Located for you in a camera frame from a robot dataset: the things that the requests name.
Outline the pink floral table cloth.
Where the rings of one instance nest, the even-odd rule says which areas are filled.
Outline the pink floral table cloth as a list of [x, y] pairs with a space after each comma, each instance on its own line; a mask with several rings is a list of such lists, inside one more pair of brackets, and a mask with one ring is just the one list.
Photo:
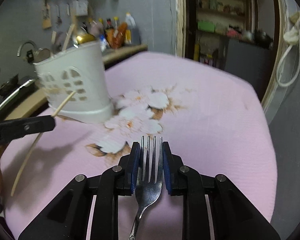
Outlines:
[[57, 118], [55, 129], [38, 142], [15, 191], [13, 182], [34, 135], [13, 141], [4, 152], [5, 218], [14, 237], [76, 175], [102, 174], [148, 135], [167, 141], [199, 173], [225, 174], [271, 220], [276, 157], [249, 83], [198, 62], [149, 52], [107, 70], [106, 81], [120, 113], [96, 125]]

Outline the large steel spoon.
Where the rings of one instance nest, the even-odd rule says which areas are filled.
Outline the large steel spoon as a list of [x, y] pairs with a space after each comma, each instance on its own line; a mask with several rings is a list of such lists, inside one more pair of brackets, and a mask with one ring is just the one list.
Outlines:
[[88, 42], [93, 42], [95, 40], [96, 40], [96, 37], [89, 33], [78, 35], [76, 37], [77, 44], [84, 44], [84, 43], [88, 43]]

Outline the white cloth gloves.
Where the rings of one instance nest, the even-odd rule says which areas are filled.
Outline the white cloth gloves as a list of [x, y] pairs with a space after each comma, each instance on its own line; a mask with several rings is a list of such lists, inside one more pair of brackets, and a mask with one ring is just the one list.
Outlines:
[[292, 28], [283, 35], [283, 39], [289, 45], [297, 45], [300, 42], [300, 11], [289, 17]]

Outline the grey cabinet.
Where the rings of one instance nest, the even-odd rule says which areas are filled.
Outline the grey cabinet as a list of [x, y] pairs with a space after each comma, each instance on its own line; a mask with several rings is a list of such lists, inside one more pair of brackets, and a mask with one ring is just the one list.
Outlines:
[[269, 67], [270, 49], [228, 39], [224, 44], [222, 55], [222, 70], [247, 81], [254, 88], [262, 84]]

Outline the chrome sink faucet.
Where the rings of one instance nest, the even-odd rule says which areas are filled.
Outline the chrome sink faucet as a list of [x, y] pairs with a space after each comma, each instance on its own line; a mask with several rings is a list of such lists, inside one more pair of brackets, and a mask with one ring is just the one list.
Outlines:
[[37, 47], [37, 44], [32, 40], [27, 40], [18, 47], [17, 57], [21, 57], [23, 48], [25, 46], [32, 46], [32, 48], [28, 48], [26, 50], [26, 54], [25, 54], [23, 60], [27, 63], [33, 63], [34, 62], [34, 54], [38, 50], [38, 47]]

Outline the yellow cylinder by door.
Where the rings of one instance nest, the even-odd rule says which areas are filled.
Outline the yellow cylinder by door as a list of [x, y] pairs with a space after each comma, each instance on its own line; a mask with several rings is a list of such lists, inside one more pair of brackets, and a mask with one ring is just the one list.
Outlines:
[[199, 62], [199, 58], [200, 58], [200, 44], [199, 44], [199, 43], [196, 43], [196, 44], [194, 45], [194, 55], [193, 55], [193, 60]]

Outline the steel fork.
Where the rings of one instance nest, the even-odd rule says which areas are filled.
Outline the steel fork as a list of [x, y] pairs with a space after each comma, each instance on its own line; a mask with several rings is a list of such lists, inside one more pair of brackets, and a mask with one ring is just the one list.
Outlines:
[[160, 197], [163, 178], [162, 138], [156, 136], [141, 138], [141, 170], [138, 172], [135, 198], [138, 203], [129, 239], [136, 239], [139, 224], [145, 210]]

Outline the white plastic utensil holder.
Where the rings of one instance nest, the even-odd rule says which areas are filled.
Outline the white plastic utensil holder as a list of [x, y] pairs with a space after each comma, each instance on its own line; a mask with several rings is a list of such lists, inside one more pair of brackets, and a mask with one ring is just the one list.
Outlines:
[[61, 51], [34, 64], [40, 84], [52, 109], [76, 92], [59, 115], [87, 124], [105, 122], [113, 115], [98, 41]]

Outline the green box on shelf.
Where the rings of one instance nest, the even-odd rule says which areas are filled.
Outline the green box on shelf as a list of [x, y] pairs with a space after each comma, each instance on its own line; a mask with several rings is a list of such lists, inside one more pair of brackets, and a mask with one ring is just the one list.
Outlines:
[[208, 32], [208, 33], [214, 33], [215, 32], [215, 25], [212, 22], [207, 21], [198, 21], [198, 30]]

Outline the white jug bottle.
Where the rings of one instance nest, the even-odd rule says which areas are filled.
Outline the white jug bottle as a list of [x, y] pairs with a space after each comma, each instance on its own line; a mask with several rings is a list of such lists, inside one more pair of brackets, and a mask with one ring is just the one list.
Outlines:
[[141, 44], [139, 29], [132, 15], [127, 12], [125, 22], [127, 23], [125, 45], [138, 46]]

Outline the long wooden chopstick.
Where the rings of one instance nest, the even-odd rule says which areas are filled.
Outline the long wooden chopstick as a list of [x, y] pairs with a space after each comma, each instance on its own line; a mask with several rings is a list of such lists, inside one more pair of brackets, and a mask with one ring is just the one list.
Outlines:
[[69, 29], [68, 29], [68, 32], [66, 33], [66, 38], [65, 38], [65, 41], [64, 41], [63, 46], [62, 46], [62, 51], [65, 51], [67, 49], [69, 41], [70, 41], [71, 36], [72, 36], [72, 32], [74, 31], [74, 28], [75, 28], [75, 25], [71, 24]]

